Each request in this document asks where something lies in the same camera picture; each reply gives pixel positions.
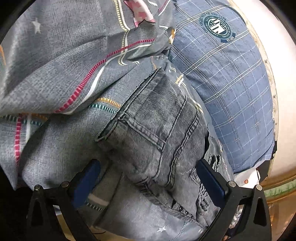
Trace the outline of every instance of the plaid shirt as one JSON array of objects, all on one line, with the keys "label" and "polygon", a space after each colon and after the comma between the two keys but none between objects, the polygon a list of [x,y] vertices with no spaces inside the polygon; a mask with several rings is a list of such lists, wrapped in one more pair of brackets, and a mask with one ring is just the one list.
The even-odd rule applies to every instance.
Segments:
[{"label": "plaid shirt", "polygon": [[242,17],[226,0],[178,0],[171,61],[204,101],[234,172],[271,158],[272,96]]}]

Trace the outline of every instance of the black metal bracket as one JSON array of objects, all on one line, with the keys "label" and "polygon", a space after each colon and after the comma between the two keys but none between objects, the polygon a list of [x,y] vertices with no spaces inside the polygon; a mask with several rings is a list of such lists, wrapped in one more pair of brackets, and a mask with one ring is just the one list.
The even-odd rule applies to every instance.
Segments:
[{"label": "black metal bracket", "polygon": [[228,240],[271,241],[270,216],[260,185],[250,189],[239,187],[234,181],[227,182],[220,173],[214,172],[204,159],[197,162],[196,170],[214,205],[221,208],[200,241],[221,241],[228,231],[238,205],[244,205],[244,209],[232,237]]},{"label": "black metal bracket", "polygon": [[41,185],[36,185],[29,206],[26,239],[28,241],[68,240],[53,208],[53,205],[58,205],[76,241],[97,241],[76,208],[84,204],[99,173],[99,161],[91,160],[71,182],[65,181],[59,187],[50,189],[43,189]]}]

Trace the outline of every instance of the white star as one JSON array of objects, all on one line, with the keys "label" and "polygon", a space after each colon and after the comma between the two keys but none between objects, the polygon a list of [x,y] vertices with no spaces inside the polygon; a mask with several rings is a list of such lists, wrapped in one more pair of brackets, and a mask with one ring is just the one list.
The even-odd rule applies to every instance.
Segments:
[{"label": "white star", "polygon": [[41,33],[41,32],[40,32],[40,26],[41,26],[41,24],[38,23],[37,18],[35,18],[35,21],[33,21],[32,24],[34,24],[34,26],[35,26],[35,34],[36,34],[36,33]]},{"label": "white star", "polygon": [[163,226],[163,228],[159,228],[157,232],[162,232],[162,231],[166,231],[165,226]]}]

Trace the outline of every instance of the circular logo emblem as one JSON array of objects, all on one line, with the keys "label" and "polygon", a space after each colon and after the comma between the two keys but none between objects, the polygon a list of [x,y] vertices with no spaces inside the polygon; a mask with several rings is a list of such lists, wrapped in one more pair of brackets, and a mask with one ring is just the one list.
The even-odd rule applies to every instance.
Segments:
[{"label": "circular logo emblem", "polygon": [[221,42],[231,42],[235,37],[226,19],[218,14],[204,14],[200,17],[200,25],[206,32],[220,38]]}]

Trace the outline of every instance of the laundry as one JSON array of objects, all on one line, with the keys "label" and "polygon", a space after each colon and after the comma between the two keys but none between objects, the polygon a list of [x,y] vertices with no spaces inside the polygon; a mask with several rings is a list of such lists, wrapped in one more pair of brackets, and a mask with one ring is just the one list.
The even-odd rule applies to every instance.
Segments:
[{"label": "laundry", "polygon": [[232,0],[178,0],[171,62],[205,103],[234,173],[271,159],[273,100],[251,30]]},{"label": "laundry", "polygon": [[120,0],[70,2],[37,0],[1,43],[1,167],[14,188],[51,188],[98,159],[78,210],[89,226],[197,239],[219,210],[197,161],[233,173],[203,101],[168,60],[173,2],[145,3],[155,23],[138,27]]}]

